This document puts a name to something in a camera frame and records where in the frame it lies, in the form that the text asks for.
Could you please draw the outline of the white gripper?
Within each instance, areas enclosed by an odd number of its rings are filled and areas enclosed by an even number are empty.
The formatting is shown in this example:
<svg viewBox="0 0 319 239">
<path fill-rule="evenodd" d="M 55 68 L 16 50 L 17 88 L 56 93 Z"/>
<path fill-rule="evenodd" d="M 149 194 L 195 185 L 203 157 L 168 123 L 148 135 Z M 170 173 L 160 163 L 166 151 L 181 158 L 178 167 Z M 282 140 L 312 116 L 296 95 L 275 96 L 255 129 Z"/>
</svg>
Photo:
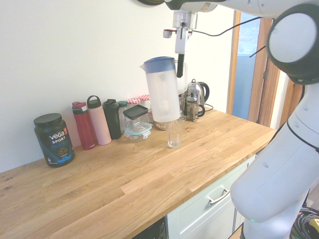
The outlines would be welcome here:
<svg viewBox="0 0 319 239">
<path fill-rule="evenodd" d="M 186 51 L 186 43 L 188 40 L 188 30 L 185 27 L 176 29 L 175 53 L 178 55 L 176 76 L 183 76 L 184 53 Z"/>
</svg>

